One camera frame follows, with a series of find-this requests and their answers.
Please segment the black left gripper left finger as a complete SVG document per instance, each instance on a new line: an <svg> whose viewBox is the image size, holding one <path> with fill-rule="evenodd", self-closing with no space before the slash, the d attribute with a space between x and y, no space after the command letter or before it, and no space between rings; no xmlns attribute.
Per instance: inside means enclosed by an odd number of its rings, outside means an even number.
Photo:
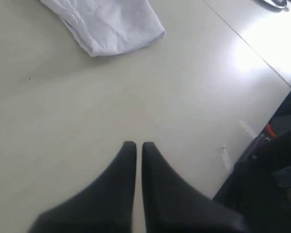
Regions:
<svg viewBox="0 0 291 233"><path fill-rule="evenodd" d="M42 213L31 233L130 233L135 193L137 147L123 143L120 151L83 191Z"/></svg>

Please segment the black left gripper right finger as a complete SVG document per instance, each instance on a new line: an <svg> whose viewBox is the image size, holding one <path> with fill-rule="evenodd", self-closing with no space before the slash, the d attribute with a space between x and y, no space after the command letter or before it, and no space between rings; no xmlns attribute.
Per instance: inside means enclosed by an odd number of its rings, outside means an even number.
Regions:
<svg viewBox="0 0 291 233"><path fill-rule="evenodd" d="M195 190L153 142L142 147L142 193L148 233L248 233L244 217Z"/></svg>

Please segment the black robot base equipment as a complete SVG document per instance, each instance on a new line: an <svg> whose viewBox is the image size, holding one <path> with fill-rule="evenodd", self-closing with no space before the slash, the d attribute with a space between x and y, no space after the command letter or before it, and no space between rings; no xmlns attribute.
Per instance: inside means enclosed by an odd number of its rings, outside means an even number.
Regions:
<svg viewBox="0 0 291 233"><path fill-rule="evenodd" d="M253 233L291 233L291 92L214 200L243 215Z"/></svg>

